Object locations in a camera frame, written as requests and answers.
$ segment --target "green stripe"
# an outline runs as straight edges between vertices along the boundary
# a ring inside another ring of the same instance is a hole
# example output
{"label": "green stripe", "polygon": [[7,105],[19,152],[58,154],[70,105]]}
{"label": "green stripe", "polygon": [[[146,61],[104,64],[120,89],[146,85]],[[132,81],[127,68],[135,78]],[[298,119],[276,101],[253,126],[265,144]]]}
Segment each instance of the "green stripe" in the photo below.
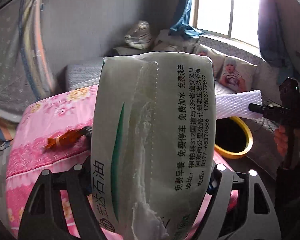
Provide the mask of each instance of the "green stripe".
{"label": "green stripe", "polygon": [[117,179],[118,179],[118,163],[119,163],[119,156],[120,156],[120,149],[122,143],[122,134],[123,134],[123,113],[124,113],[124,103],[122,105],[118,128],[117,128],[117,135],[115,137],[114,148],[112,152],[112,161],[111,161],[111,197],[112,197],[112,206],[114,209],[114,215],[116,219],[118,219],[119,213],[119,197],[118,197],[118,187],[117,187]]}

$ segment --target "curtain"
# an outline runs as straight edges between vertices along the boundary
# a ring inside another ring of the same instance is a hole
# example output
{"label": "curtain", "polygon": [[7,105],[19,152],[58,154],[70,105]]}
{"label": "curtain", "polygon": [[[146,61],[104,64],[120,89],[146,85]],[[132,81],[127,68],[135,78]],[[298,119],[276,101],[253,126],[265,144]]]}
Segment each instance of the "curtain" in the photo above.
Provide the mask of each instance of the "curtain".
{"label": "curtain", "polygon": [[180,35],[183,38],[191,38],[202,34],[202,31],[189,25],[192,0],[179,0],[175,11],[169,35]]}
{"label": "curtain", "polygon": [[269,65],[280,68],[277,84],[288,77],[299,77],[283,41],[275,0],[259,0],[258,38],[261,56]]}

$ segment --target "wall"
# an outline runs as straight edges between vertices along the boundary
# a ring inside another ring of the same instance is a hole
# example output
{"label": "wall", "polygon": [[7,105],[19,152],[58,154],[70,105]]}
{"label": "wall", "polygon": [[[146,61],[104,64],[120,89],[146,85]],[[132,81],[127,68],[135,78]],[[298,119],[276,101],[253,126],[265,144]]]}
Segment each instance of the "wall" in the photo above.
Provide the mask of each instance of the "wall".
{"label": "wall", "polygon": [[297,0],[276,0],[285,46],[300,73],[300,4]]}
{"label": "wall", "polygon": [[168,28],[178,0],[43,0],[42,35],[55,74],[69,63],[106,55],[124,44],[139,19]]}

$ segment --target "yellow tape roll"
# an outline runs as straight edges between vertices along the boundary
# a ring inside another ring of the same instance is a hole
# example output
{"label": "yellow tape roll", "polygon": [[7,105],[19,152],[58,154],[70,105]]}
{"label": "yellow tape roll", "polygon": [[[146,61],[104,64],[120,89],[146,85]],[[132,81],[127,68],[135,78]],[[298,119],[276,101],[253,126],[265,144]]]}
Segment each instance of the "yellow tape roll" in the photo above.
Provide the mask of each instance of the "yellow tape roll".
{"label": "yellow tape roll", "polygon": [[252,133],[249,129],[249,127],[244,123],[244,121],[242,121],[239,117],[237,116],[232,116],[229,117],[232,121],[234,121],[237,125],[239,125],[241,127],[241,129],[243,130],[246,139],[247,139],[247,143],[246,143],[246,147],[242,152],[239,153],[233,153],[233,152],[229,152],[225,149],[222,149],[221,147],[219,147],[218,145],[214,145],[214,149],[223,157],[228,158],[228,159],[239,159],[244,157],[247,152],[249,152],[251,150],[252,144],[253,144],[253,138],[252,138]]}

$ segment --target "orange object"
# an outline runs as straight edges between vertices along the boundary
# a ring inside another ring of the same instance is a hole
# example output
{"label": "orange object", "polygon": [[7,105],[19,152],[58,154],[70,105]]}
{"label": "orange object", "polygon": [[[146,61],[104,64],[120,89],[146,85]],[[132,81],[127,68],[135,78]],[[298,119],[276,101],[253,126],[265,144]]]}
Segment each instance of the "orange object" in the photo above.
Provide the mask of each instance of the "orange object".
{"label": "orange object", "polygon": [[68,130],[56,138],[48,138],[48,144],[45,146],[45,149],[72,145],[78,141],[82,135],[81,129]]}

